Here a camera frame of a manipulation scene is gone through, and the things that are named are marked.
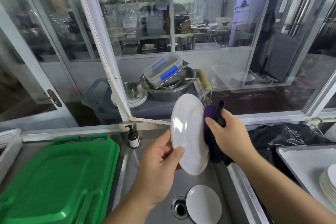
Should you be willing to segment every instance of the metal cup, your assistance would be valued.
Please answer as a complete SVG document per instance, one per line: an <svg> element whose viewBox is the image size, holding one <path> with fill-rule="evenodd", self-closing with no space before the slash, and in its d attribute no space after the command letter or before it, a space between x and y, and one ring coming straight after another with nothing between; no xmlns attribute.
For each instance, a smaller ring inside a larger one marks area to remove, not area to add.
<svg viewBox="0 0 336 224"><path fill-rule="evenodd" d="M124 89L126 98L128 100L135 100L138 98L138 83L137 82L125 82Z"/></svg>

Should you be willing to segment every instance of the dish towel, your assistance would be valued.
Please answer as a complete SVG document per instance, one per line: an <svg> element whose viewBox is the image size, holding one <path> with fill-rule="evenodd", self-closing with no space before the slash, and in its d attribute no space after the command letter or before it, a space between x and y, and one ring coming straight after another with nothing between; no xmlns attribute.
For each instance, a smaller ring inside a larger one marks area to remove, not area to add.
<svg viewBox="0 0 336 224"><path fill-rule="evenodd" d="M225 102L220 100L215 106L208 106L204 110L204 141L209 147L209 158L212 163L220 163L224 161L224 164L228 166L233 160L224 154L219 148L215 136L212 134L210 128L205 122L206 117L210 117L220 126L225 127L226 121L221 116L221 111L224 108Z"/></svg>

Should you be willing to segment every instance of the soap dispenser bottle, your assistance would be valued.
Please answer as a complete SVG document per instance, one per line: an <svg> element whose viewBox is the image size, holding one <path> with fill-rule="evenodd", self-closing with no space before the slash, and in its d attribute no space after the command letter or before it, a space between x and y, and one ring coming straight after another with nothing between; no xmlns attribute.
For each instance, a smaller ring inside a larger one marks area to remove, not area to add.
<svg viewBox="0 0 336 224"><path fill-rule="evenodd" d="M140 146L140 138L138 133L134 131L132 125L128 125L125 128L129 128L129 134L128 134L129 146L131 146L131 148L133 149L138 148Z"/></svg>

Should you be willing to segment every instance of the hand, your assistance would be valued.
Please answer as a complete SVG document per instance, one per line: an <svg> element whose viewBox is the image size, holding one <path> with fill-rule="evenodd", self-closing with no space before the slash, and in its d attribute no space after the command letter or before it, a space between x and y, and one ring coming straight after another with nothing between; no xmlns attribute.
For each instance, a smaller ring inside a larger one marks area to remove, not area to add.
<svg viewBox="0 0 336 224"><path fill-rule="evenodd" d="M222 152L237 164L247 156L257 153L251 143L245 125L225 109L221 111L221 115L226 121L224 128L209 117L205 118L205 122L215 136Z"/></svg>
<svg viewBox="0 0 336 224"><path fill-rule="evenodd" d="M149 210L162 202L173 185L174 172L179 169L179 161L184 154L183 147L173 150L170 130L159 137L143 154L136 180L130 191Z"/></svg>

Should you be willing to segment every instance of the sink drain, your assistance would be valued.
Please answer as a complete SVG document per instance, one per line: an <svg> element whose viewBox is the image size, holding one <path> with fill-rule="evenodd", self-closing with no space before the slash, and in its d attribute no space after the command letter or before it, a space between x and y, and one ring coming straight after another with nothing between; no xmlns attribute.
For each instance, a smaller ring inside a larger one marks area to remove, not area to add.
<svg viewBox="0 0 336 224"><path fill-rule="evenodd" d="M175 218L179 220L184 220L188 217L187 205L186 205L186 198L179 196L174 198L171 203L171 211Z"/></svg>

